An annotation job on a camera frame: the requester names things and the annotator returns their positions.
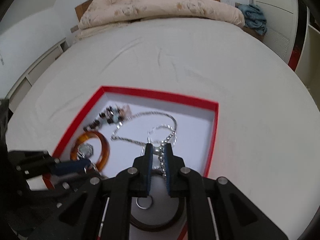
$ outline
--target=metal screw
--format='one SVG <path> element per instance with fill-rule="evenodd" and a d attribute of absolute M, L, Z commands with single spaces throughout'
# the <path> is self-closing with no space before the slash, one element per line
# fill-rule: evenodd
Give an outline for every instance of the metal screw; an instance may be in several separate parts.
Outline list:
<path fill-rule="evenodd" d="M 66 183 L 66 182 L 62 183 L 62 186 L 63 186 L 65 189 L 70 189 L 69 184 Z"/>
<path fill-rule="evenodd" d="M 98 184 L 99 182 L 100 182 L 100 179 L 97 178 L 97 177 L 93 177 L 93 178 L 90 179 L 90 183 L 91 183 L 92 185 L 96 185 L 96 184 Z"/>
<path fill-rule="evenodd" d="M 128 169 L 129 174 L 136 174 L 138 172 L 138 169 L 135 167 L 131 167 Z"/>
<path fill-rule="evenodd" d="M 228 179 L 225 178 L 225 177 L 219 177 L 218 178 L 218 182 L 221 184 L 221 185 L 226 185 L 228 183 Z"/>
<path fill-rule="evenodd" d="M 188 174 L 191 170 L 188 168 L 188 167 L 182 167 L 180 169 L 180 171 L 183 173 L 183 174 Z"/>

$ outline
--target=bed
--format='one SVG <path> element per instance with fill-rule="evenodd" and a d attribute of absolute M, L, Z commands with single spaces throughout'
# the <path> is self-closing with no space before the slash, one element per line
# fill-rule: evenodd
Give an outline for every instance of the bed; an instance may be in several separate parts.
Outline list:
<path fill-rule="evenodd" d="M 310 223 L 320 199 L 320 113 L 282 59 L 239 27 L 202 18 L 153 19 L 77 42 L 18 106 L 8 124 L 8 148 L 52 153 L 101 85 L 218 101 L 209 177 L 229 178 L 290 240 Z M 29 183 L 43 185 L 39 178 Z"/>

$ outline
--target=silver chain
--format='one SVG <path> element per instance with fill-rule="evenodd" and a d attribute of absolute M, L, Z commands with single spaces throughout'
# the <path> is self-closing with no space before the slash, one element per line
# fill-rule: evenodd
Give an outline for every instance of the silver chain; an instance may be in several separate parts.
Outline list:
<path fill-rule="evenodd" d="M 136 140 L 132 140 L 130 138 L 126 138 L 126 137 L 120 137 L 120 136 L 116 136 L 117 132 L 119 131 L 119 129 L 127 122 L 132 121 L 135 118 L 141 117 L 141 116 L 146 116 L 146 115 L 163 115 L 163 116 L 167 116 L 170 119 L 172 119 L 173 123 L 174 123 L 174 127 L 173 127 L 173 131 L 167 136 L 167 138 L 165 140 L 163 140 L 164 144 L 168 143 L 168 141 L 174 136 L 175 137 L 175 133 L 177 130 L 177 121 L 174 119 L 174 117 L 172 115 L 169 115 L 167 113 L 163 113 L 163 112 L 157 112 L 157 111 L 149 111 L 149 112 L 140 112 L 137 113 L 133 116 L 127 117 L 124 121 L 119 122 L 118 125 L 116 126 L 116 129 L 113 131 L 112 135 L 111 135 L 111 140 L 112 141 L 116 141 L 116 140 L 120 140 L 120 141 L 127 141 L 133 144 L 137 144 L 139 146 L 146 146 L 147 143 L 144 142 L 140 142 L 140 141 L 136 141 Z M 163 149 L 164 145 L 160 145 L 159 147 L 156 147 L 157 150 L 161 150 Z"/>
<path fill-rule="evenodd" d="M 172 115 L 163 113 L 163 112 L 157 112 L 157 111 L 149 111 L 149 112 L 140 112 L 137 113 L 133 116 L 127 117 L 124 121 L 119 122 L 118 125 L 116 126 L 116 129 L 113 131 L 112 135 L 111 135 L 111 140 L 112 141 L 116 141 L 116 140 L 120 140 L 120 141 L 126 141 L 126 142 L 130 142 L 133 144 L 137 144 L 139 146 L 143 146 L 145 147 L 147 145 L 147 143 L 144 142 L 140 142 L 140 141 L 136 141 L 136 140 L 132 140 L 130 138 L 126 138 L 126 137 L 120 137 L 120 136 L 116 136 L 117 132 L 119 131 L 119 129 L 126 123 L 129 122 L 135 118 L 141 117 L 141 116 L 146 116 L 146 115 L 163 115 L 163 116 L 167 116 L 170 119 L 172 119 L 173 123 L 174 123 L 174 127 L 171 127 L 169 125 L 159 125 L 157 127 L 154 127 L 152 130 L 148 131 L 148 134 L 150 135 L 150 133 L 152 133 L 154 130 L 159 129 L 161 127 L 166 127 L 169 128 L 172 132 L 167 136 L 167 138 L 160 143 L 160 145 L 158 147 L 154 147 L 153 148 L 153 154 L 158 155 L 158 159 L 160 161 L 160 170 L 162 172 L 162 176 L 166 179 L 166 170 L 165 170 L 165 164 L 164 164 L 164 146 L 165 144 L 167 144 L 172 137 L 174 138 L 174 143 L 176 142 L 177 139 L 177 135 L 176 135 L 176 130 L 177 130 L 177 121 L 174 119 L 174 117 Z M 151 143 L 152 140 L 150 137 L 148 137 L 148 143 Z"/>

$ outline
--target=beige comforter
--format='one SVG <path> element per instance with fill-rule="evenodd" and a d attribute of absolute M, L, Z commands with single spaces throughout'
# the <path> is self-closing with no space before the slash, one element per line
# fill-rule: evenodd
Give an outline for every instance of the beige comforter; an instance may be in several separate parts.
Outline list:
<path fill-rule="evenodd" d="M 93 0 L 78 26 L 84 30 L 155 17 L 203 17 L 244 26 L 244 16 L 239 9 L 215 0 Z"/>

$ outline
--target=amber bangle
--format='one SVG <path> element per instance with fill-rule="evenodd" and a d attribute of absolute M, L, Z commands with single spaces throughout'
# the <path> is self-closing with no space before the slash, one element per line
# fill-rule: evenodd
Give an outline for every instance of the amber bangle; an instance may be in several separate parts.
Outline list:
<path fill-rule="evenodd" d="M 98 171 L 102 171 L 103 167 L 107 164 L 109 154 L 110 154 L 110 145 L 107 139 L 97 131 L 87 131 L 80 135 L 76 140 L 71 152 L 70 152 L 70 160 L 76 161 L 78 154 L 78 147 L 83 144 L 85 141 L 91 138 L 99 138 L 101 142 L 101 153 L 99 160 L 96 163 L 96 167 Z"/>

